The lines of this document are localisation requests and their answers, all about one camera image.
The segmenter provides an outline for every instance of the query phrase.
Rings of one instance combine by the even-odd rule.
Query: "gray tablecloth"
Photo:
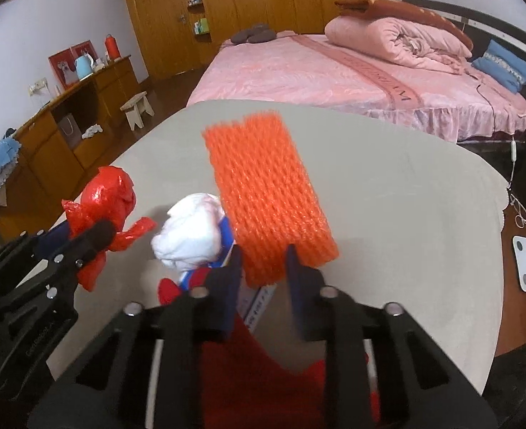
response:
[[[201,102],[114,163],[135,184],[138,203],[127,223],[149,216],[162,224],[186,195],[218,194],[201,131],[270,108],[283,115],[338,243],[340,257],[323,267],[327,282],[372,306],[404,304],[481,392],[501,322],[507,183],[455,144],[322,108]],[[177,278],[154,259],[151,236],[109,253],[93,293],[79,288],[78,323],[49,360],[56,375],[125,303],[155,306],[158,281]],[[289,311],[282,284],[255,335],[271,357],[298,370],[321,358],[322,345],[298,340]]]

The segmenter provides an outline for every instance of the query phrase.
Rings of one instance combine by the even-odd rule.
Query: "wooden stool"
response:
[[[148,98],[146,97],[147,94],[147,92],[141,92],[134,95],[127,102],[125,102],[122,108],[120,108],[126,113],[129,127],[132,130],[135,128],[136,124],[140,129],[144,127],[144,123],[142,122],[142,113],[144,111],[150,116],[155,114],[151,105],[149,104]]]

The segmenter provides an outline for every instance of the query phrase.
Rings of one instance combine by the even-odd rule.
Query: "red stripe on bedspread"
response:
[[[415,110],[424,105],[420,95],[415,90],[377,66],[364,61],[364,59],[352,56],[338,48],[329,47],[304,35],[295,35],[290,39],[352,69],[355,73],[372,82],[384,91],[393,110]]]

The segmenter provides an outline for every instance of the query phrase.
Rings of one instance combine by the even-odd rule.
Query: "blue kettle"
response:
[[[74,65],[76,66],[76,74],[80,80],[94,72],[92,69],[94,67],[94,59],[88,53],[76,58]]]

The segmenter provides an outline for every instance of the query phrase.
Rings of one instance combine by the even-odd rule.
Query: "red thermos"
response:
[[[116,39],[114,37],[108,34],[104,44],[106,45],[106,50],[108,51],[108,56],[110,59],[121,58],[120,50],[118,50],[118,44],[116,43]]]

